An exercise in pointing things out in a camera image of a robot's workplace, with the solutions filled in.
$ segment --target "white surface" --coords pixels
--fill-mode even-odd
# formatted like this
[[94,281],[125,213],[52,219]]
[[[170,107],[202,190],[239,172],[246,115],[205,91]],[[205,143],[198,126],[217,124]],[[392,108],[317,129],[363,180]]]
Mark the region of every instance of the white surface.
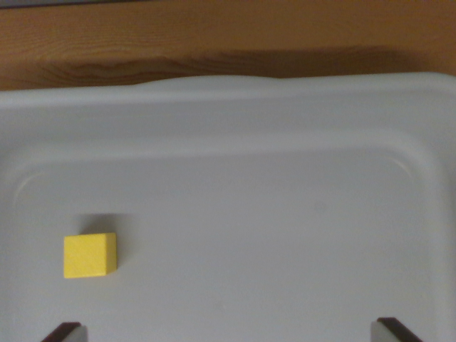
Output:
[[[432,74],[2,93],[0,340],[456,341],[455,114]],[[64,279],[90,214],[119,269]]]

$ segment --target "foam block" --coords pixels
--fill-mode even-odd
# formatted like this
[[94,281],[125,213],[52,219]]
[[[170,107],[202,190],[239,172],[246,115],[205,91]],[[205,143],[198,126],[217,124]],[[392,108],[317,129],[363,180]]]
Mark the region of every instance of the foam block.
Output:
[[63,242],[63,276],[83,278],[105,276],[117,269],[115,233],[65,237]]

